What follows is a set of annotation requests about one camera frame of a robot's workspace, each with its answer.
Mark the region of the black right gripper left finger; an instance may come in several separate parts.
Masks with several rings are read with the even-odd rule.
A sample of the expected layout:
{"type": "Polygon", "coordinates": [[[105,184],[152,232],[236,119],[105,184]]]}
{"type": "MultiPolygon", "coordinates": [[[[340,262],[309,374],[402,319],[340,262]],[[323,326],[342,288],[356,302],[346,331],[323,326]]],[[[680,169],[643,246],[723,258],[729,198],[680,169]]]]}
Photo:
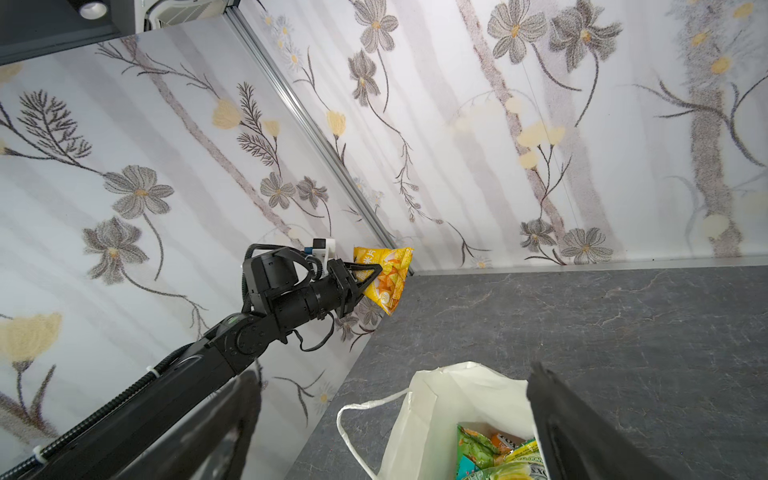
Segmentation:
{"type": "Polygon", "coordinates": [[[247,370],[148,452],[118,479],[240,479],[261,411],[262,382],[247,370]]]}

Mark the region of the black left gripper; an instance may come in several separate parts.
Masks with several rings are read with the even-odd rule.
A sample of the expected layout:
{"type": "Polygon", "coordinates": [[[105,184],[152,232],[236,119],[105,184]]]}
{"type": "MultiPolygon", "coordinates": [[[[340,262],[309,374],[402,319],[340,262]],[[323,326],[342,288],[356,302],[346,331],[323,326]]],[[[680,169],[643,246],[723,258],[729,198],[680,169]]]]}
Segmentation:
{"type": "Polygon", "coordinates": [[[301,289],[300,298],[310,320],[321,319],[334,312],[339,318],[363,308],[372,311],[375,303],[365,295],[365,289],[378,279],[383,266],[332,259],[327,274],[312,280],[301,289]]]}

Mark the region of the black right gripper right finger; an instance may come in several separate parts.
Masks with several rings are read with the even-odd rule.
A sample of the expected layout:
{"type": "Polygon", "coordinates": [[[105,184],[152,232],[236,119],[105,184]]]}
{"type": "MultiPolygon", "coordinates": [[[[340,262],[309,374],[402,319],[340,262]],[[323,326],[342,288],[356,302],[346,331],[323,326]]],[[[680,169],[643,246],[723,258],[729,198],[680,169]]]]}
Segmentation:
{"type": "Polygon", "coordinates": [[[550,479],[670,479],[557,375],[532,364],[526,396],[550,479]]]}

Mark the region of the yellow chips snack bag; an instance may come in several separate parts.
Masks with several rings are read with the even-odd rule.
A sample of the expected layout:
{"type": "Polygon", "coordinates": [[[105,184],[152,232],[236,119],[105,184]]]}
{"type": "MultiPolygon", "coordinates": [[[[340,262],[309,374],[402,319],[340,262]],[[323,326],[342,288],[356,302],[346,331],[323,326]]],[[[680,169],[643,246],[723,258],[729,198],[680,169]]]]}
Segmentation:
{"type": "Polygon", "coordinates": [[[383,272],[372,285],[365,289],[365,295],[387,315],[397,308],[404,288],[414,250],[410,247],[379,249],[355,247],[353,262],[361,264],[378,263],[383,272]]]}

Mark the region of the green Fox's candy bag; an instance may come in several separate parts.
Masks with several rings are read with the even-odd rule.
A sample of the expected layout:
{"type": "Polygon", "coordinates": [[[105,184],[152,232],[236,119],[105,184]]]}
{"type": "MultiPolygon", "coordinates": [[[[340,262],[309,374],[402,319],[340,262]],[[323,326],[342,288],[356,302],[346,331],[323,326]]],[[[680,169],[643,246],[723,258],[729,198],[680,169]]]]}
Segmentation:
{"type": "Polygon", "coordinates": [[[468,474],[464,480],[548,480],[539,444],[532,440],[506,455],[496,466],[468,474]]]}

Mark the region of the green orange snack bag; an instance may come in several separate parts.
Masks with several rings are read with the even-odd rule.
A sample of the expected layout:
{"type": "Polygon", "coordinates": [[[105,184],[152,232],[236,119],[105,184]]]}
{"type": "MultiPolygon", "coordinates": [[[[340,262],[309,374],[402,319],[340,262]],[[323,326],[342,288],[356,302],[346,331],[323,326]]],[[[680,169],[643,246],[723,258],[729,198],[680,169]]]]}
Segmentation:
{"type": "Polygon", "coordinates": [[[494,432],[486,436],[466,426],[457,426],[457,463],[455,479],[498,466],[514,450],[526,443],[519,437],[494,432]]]}

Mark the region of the white paper shopping bag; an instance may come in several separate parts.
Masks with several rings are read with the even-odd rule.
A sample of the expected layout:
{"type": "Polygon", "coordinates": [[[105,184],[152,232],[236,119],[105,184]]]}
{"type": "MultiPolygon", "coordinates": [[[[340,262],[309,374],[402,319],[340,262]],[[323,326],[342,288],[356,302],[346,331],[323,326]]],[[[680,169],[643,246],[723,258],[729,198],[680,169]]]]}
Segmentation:
{"type": "Polygon", "coordinates": [[[458,425],[489,427],[524,440],[538,436],[527,388],[527,381],[511,379],[476,362],[421,370],[397,393],[342,407],[336,428],[371,479],[453,479],[458,425]],[[381,467],[374,470],[349,438],[342,416],[349,410],[371,410],[392,402],[400,404],[399,414],[381,467]]]}

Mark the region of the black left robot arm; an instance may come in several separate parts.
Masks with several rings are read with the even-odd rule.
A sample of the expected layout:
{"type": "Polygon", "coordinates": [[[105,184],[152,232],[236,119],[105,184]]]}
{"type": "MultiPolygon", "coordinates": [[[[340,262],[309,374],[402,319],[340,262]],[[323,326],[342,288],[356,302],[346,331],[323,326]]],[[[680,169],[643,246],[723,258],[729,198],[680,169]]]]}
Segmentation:
{"type": "Polygon", "coordinates": [[[240,312],[168,354],[117,397],[14,468],[5,479],[110,479],[139,458],[194,407],[247,371],[268,347],[300,326],[353,312],[382,273],[377,263],[319,258],[252,244],[242,264],[240,312]]]}

